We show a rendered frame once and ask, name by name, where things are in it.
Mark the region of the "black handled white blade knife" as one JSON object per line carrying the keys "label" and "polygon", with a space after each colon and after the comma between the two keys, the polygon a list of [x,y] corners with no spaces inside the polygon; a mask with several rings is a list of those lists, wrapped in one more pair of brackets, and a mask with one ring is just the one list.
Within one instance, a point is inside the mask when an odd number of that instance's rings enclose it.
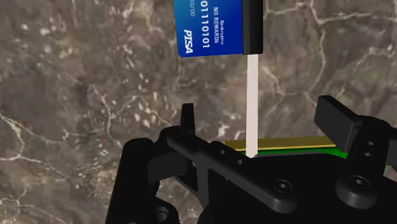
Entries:
{"label": "black handled white blade knife", "polygon": [[258,153],[258,66],[263,52],[263,0],[242,0],[243,54],[247,56],[246,155]]}

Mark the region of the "green and gold flat box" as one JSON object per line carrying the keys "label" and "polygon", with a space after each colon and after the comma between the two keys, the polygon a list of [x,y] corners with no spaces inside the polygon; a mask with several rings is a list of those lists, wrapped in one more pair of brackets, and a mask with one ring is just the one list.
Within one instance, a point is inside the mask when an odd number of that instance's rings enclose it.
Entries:
{"label": "green and gold flat box", "polygon": [[328,154],[343,159],[347,158],[347,152],[342,152],[326,136],[311,137],[277,137],[258,140],[256,157],[268,155],[292,155],[292,154]]}

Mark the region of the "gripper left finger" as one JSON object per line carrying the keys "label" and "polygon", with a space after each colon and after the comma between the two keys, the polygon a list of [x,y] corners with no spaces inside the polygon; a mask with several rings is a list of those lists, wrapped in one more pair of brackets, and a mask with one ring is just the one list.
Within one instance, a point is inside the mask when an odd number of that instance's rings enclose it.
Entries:
{"label": "gripper left finger", "polygon": [[280,172],[263,178],[259,158],[249,158],[195,134],[192,103],[182,106],[180,124],[160,132],[156,141],[135,138],[122,150],[105,224],[180,224],[178,210],[156,194],[160,181],[174,177],[211,214],[234,214],[239,197],[288,214],[298,207],[294,184]]}

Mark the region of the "blue bank card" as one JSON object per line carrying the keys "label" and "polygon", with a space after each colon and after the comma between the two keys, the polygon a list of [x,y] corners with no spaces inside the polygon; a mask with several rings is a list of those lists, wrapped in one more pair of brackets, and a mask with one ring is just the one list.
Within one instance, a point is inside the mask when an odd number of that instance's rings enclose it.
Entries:
{"label": "blue bank card", "polygon": [[243,53],[242,0],[173,0],[178,55]]}

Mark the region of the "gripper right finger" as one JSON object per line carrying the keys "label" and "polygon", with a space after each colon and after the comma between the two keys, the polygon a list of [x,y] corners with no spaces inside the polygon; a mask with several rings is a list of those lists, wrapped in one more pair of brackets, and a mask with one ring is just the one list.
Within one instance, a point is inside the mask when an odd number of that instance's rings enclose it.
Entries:
{"label": "gripper right finger", "polygon": [[330,95],[318,97],[314,123],[347,153],[335,184],[338,198],[356,209],[375,206],[385,166],[397,167],[397,128],[357,115]]}

